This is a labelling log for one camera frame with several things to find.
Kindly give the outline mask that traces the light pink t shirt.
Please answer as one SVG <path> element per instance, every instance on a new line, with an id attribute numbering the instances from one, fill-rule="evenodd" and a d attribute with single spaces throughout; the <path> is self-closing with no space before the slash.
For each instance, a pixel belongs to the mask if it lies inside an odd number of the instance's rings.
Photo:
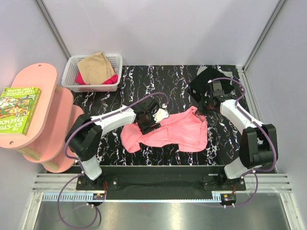
<path id="1" fill-rule="evenodd" d="M 161 122 L 161 127 L 143 135 L 137 124 L 123 127 L 120 134 L 123 147 L 134 153 L 141 149 L 140 144 L 149 147 L 163 147 L 177 144 L 179 151 L 199 152 L 206 148 L 207 120 L 204 115 L 197 114 L 195 106 L 188 110 L 172 114 Z"/>

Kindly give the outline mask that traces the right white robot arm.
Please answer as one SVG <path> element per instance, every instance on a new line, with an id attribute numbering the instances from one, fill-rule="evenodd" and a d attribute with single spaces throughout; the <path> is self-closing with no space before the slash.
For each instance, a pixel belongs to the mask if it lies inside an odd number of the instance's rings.
<path id="1" fill-rule="evenodd" d="M 224 190 L 235 184 L 235 179 L 244 177 L 250 172 L 270 172 L 274 170 L 278 160 L 277 133 L 272 124 L 264 124 L 248 113 L 239 103 L 240 97 L 226 94 L 221 80 L 240 82 L 230 78 L 216 78 L 208 81 L 209 98 L 202 96 L 199 108 L 203 112 L 219 112 L 226 117 L 241 134 L 239 157 L 224 166 L 222 175 L 218 177 L 218 185 Z"/>

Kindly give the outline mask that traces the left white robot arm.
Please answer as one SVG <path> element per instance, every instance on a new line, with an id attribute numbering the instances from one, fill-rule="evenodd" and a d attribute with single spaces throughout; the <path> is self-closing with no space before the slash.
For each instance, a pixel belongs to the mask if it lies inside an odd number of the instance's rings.
<path id="1" fill-rule="evenodd" d="M 156 100 L 136 102 L 103 115 L 80 115 L 65 138 L 64 153 L 77 161 L 87 184 L 94 190 L 103 186 L 102 169 L 96 159 L 101 137 L 119 127 L 136 124 L 142 135 L 161 127 L 160 122 L 169 117 L 166 104 Z"/>

